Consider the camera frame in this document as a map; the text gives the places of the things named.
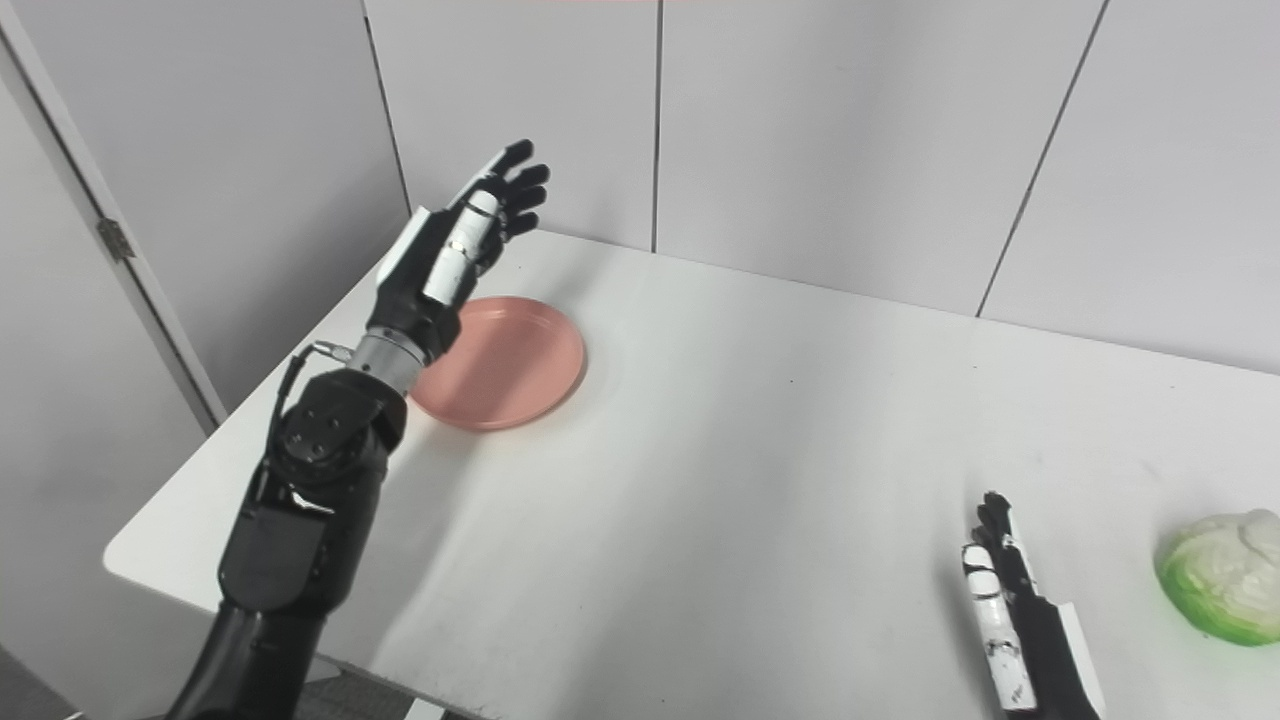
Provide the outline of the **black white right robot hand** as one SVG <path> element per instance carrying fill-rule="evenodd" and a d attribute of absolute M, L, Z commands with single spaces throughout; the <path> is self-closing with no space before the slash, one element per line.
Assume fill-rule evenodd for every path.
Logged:
<path fill-rule="evenodd" d="M 1106 717 L 1076 609 L 1042 594 L 1012 505 L 987 492 L 975 515 L 961 568 L 1001 716 Z"/>

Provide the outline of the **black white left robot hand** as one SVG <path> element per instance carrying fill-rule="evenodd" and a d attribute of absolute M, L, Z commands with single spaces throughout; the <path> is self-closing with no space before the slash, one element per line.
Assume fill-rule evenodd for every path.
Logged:
<path fill-rule="evenodd" d="M 442 208 L 419 206 L 376 272 L 367 332 L 407 348 L 421 366 L 461 332 L 461 307 L 516 236 L 538 228 L 550 169 L 535 145 L 503 147 Z"/>

